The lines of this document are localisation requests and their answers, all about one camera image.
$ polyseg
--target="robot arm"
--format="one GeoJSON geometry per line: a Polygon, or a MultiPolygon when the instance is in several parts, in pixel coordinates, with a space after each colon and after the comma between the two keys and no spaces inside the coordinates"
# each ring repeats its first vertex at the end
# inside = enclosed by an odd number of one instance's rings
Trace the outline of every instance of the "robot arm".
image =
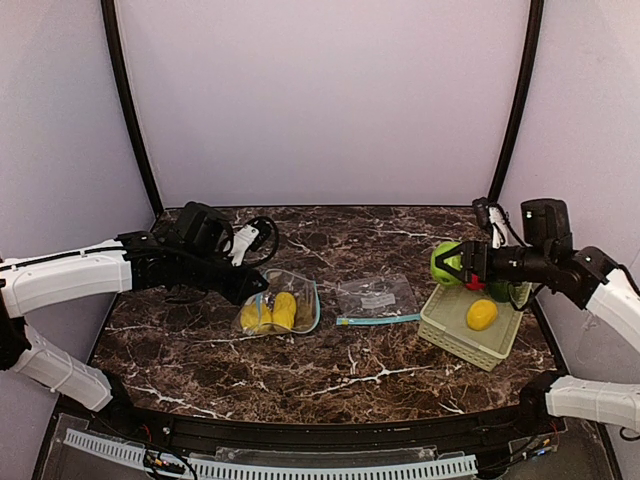
{"type": "MultiPolygon", "coordinates": [[[[640,352],[640,296],[626,267],[595,247],[573,250],[566,204],[540,199],[521,206],[525,241],[496,248],[494,221],[484,199],[474,202],[481,227],[494,230],[492,246],[463,242],[436,257],[436,266],[464,283],[473,275],[481,282],[533,282],[561,292],[578,308],[600,317],[640,352]],[[459,255],[459,270],[445,260],[459,255]]],[[[509,225],[504,219],[503,225],[509,225]]],[[[580,380],[545,372],[520,394],[523,433],[541,417],[571,416],[621,425],[640,431],[640,385],[580,380]]]]}
{"type": "Polygon", "coordinates": [[[5,260],[0,263],[0,370],[25,374],[100,411],[113,398],[107,376],[49,343],[24,315],[98,293],[176,285],[215,290],[239,305],[268,287],[256,264],[243,265],[243,258],[272,233],[273,250],[262,262],[278,247],[273,221],[256,218],[234,235],[220,212],[190,202],[162,235],[133,232],[80,250],[5,260]]]}

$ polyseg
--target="plastic bag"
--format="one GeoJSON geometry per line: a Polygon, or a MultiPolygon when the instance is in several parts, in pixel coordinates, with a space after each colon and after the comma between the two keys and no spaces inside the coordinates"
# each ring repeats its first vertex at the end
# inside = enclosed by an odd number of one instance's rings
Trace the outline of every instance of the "plastic bag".
{"type": "Polygon", "coordinates": [[[420,319],[420,309],[404,275],[370,277],[338,285],[337,325],[384,325],[420,319]]]}
{"type": "Polygon", "coordinates": [[[264,273],[269,288],[245,302],[234,321],[247,335],[309,333],[320,320],[316,282],[286,270],[264,273]]]}

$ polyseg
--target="light green plastic basket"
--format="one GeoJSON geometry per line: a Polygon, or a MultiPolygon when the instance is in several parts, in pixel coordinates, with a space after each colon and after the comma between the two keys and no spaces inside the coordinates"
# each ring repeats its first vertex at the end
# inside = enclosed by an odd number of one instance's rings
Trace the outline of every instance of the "light green plastic basket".
{"type": "MultiPolygon", "coordinates": [[[[526,302],[530,290],[529,283],[515,290],[518,305],[526,302]]],[[[491,300],[482,291],[438,285],[420,312],[418,335],[490,372],[511,353],[523,313],[508,303],[496,303],[498,318],[486,330],[476,332],[467,326],[467,311],[482,298],[491,300]]]]}

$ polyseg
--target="marble table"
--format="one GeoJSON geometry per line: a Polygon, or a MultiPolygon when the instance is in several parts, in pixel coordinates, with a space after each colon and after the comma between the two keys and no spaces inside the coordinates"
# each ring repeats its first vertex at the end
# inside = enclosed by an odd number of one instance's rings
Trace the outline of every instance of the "marble table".
{"type": "MultiPolygon", "coordinates": [[[[238,307],[209,293],[189,305],[152,289],[119,296],[93,365],[123,379],[136,406],[207,418],[277,423],[373,423],[473,413],[518,403],[518,392],[554,368],[527,313],[511,355],[488,373],[417,336],[417,322],[337,326],[339,281],[402,273],[419,305],[435,288],[433,249],[482,239],[463,207],[223,208],[235,224],[269,215],[281,247],[269,268],[318,282],[320,324],[308,335],[246,337],[238,307]]],[[[169,211],[155,231],[167,228],[169,211]]]]}

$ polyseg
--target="green ball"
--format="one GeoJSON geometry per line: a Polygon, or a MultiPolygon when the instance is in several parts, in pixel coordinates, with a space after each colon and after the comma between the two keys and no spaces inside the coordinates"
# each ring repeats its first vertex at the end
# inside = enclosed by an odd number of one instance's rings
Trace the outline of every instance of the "green ball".
{"type": "MultiPolygon", "coordinates": [[[[462,282],[458,280],[456,277],[436,267],[436,257],[438,255],[442,255],[443,253],[448,252],[449,250],[457,247],[458,245],[460,245],[460,242],[444,242],[444,243],[441,243],[438,246],[438,248],[436,248],[431,254],[431,276],[440,285],[444,285],[446,287],[462,285],[462,282]]],[[[446,263],[447,265],[449,265],[450,267],[456,270],[462,270],[462,258],[460,258],[460,255],[449,257],[444,261],[444,263],[446,263]]]]}

